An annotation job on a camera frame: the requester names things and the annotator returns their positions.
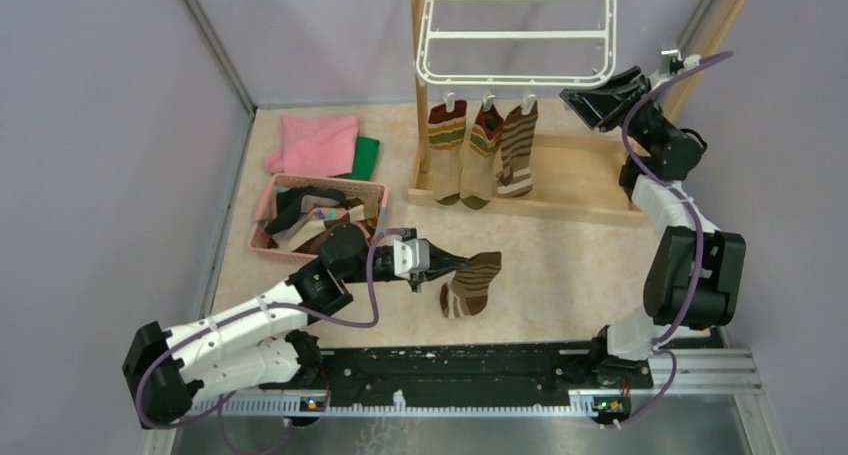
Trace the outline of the brown beige striped sock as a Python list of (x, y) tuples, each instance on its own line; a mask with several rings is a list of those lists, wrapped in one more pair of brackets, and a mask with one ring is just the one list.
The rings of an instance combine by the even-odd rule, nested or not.
[(501, 171), (496, 179), (500, 197), (520, 197), (533, 189), (530, 158), (537, 121), (536, 102), (527, 113), (517, 106), (506, 117), (501, 133)]

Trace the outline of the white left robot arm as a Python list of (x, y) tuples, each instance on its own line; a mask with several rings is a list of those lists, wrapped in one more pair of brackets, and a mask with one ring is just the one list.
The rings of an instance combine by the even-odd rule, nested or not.
[(145, 430), (190, 424), (198, 402), (263, 384), (308, 388), (322, 355), (305, 328), (319, 321), (370, 329), (379, 320), (375, 285), (425, 282), (470, 267), (413, 228), (367, 237), (351, 222), (328, 232), (317, 256), (272, 288), (191, 323), (140, 327), (122, 364), (133, 408)]

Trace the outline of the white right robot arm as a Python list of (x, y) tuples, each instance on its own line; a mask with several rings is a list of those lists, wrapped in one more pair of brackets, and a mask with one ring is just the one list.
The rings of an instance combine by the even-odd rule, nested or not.
[(628, 155), (619, 184), (660, 238), (643, 306), (593, 339), (586, 372), (600, 387), (614, 386), (661, 343), (726, 326), (736, 312), (746, 241), (710, 222), (683, 190), (708, 145), (697, 131), (676, 127), (648, 99), (662, 84), (633, 67), (602, 87), (560, 94), (589, 128), (623, 130)]

